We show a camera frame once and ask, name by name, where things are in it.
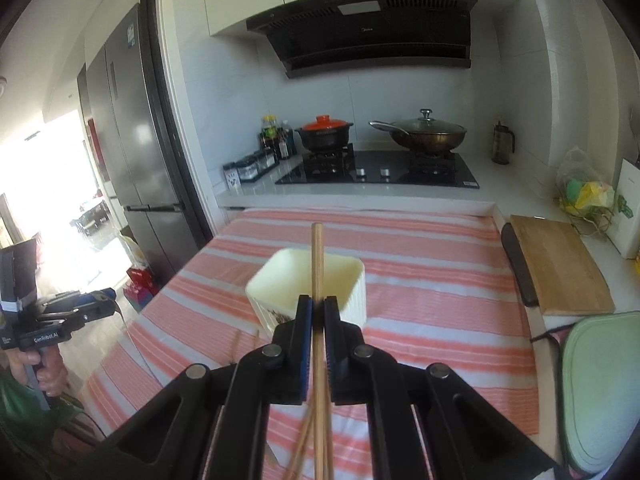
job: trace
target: countertop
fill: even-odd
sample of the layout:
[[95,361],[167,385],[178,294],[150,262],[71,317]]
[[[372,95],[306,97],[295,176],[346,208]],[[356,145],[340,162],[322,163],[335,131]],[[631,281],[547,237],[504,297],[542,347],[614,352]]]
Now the countertop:
[[[568,221],[552,200],[536,196],[521,181],[513,166],[500,166],[488,157],[462,154],[479,189],[412,186],[406,184],[287,184],[275,182],[295,168],[298,155],[252,184],[216,195],[221,208],[345,207],[494,216],[502,228],[511,214]],[[607,238],[583,237],[611,292],[616,312],[640,308],[640,276],[632,260],[620,257]],[[527,309],[532,336],[581,319],[575,316],[541,316]]]

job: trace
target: orange lid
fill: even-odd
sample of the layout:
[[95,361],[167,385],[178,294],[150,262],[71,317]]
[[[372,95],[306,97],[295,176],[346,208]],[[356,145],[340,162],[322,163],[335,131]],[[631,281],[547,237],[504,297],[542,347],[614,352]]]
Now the orange lid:
[[302,130],[318,131],[328,130],[329,128],[339,128],[340,126],[350,126],[347,121],[341,121],[340,119],[332,119],[328,115],[316,116],[315,123],[309,123],[302,126]]

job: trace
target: gas stove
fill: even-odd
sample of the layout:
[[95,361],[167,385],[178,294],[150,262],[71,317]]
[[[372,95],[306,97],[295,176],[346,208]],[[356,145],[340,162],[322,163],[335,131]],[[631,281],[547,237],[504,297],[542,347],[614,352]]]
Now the gas stove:
[[354,152],[349,144],[338,152],[303,155],[302,164],[276,184],[417,184],[479,189],[458,153],[427,155],[408,151]]

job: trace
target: cutting board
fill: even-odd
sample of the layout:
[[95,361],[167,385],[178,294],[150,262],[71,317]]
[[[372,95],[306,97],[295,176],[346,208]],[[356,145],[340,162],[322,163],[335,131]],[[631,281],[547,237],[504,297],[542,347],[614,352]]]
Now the cutting board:
[[567,222],[511,215],[542,314],[589,316],[614,311],[609,287]]

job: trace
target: refrigerator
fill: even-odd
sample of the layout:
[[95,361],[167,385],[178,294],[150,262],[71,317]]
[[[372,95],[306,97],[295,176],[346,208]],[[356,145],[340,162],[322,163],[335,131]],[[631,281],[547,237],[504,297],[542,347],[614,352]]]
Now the refrigerator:
[[148,37],[141,38],[140,21],[136,5],[86,70],[86,82],[116,197],[137,244],[164,285],[207,239],[184,190],[175,153],[159,135],[159,126],[166,124],[159,125],[161,110],[150,99],[149,85],[155,80],[144,66],[150,51],[145,51]]

